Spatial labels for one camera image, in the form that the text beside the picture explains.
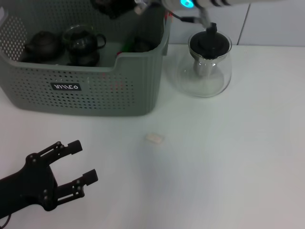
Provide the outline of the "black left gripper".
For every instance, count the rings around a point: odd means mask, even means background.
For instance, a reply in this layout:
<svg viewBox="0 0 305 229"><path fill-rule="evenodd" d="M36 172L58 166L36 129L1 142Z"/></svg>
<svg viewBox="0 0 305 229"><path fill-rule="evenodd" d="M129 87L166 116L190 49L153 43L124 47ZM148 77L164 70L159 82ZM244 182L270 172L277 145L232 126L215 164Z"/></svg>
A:
<svg viewBox="0 0 305 229"><path fill-rule="evenodd" d="M38 153L27 156L21 170L0 180L1 212L17 212L30 205L40 205L44 210L51 211L57 204L84 197L83 187L98 181L95 169L57 187L50 167L53 162L80 151L82 146L79 140L67 146L58 141Z"/></svg>

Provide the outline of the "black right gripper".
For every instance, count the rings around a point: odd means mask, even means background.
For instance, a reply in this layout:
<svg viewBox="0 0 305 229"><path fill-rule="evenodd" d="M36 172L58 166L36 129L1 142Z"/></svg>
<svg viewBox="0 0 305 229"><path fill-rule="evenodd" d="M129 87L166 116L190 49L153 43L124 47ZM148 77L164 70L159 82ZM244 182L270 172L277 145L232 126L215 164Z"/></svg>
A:
<svg viewBox="0 0 305 229"><path fill-rule="evenodd" d="M92 6L110 19L116 19L123 14L134 10L134 0L92 0Z"/></svg>

